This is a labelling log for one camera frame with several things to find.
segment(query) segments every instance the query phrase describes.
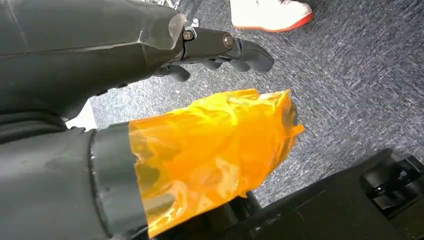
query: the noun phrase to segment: carpet floor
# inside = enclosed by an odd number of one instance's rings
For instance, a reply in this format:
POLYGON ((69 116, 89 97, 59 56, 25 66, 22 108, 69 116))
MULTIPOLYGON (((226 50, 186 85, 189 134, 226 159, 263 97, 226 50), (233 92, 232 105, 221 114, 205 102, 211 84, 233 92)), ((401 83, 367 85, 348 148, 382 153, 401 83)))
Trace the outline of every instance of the carpet floor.
POLYGON ((179 10, 201 27, 261 44, 274 68, 240 73, 229 65, 216 71, 190 65, 187 82, 152 77, 110 90, 90 100, 97 125, 158 115, 216 92, 292 89, 306 131, 254 191, 263 206, 386 147, 424 160, 424 1, 308 3, 313 22, 268 33, 234 29, 229 0, 181 0, 179 10))

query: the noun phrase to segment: metal bolt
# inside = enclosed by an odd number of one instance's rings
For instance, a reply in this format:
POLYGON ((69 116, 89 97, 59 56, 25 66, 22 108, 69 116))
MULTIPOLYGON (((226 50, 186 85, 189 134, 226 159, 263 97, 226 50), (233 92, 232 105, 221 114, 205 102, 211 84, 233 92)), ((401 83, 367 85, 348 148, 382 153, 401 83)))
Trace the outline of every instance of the metal bolt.
POLYGON ((222 38, 222 43, 224 44, 225 48, 232 49, 234 45, 233 37, 230 34, 225 33, 224 37, 222 38))
POLYGON ((195 36, 193 35, 193 33, 191 31, 185 31, 182 33, 182 38, 186 41, 188 40, 192 40, 195 36))

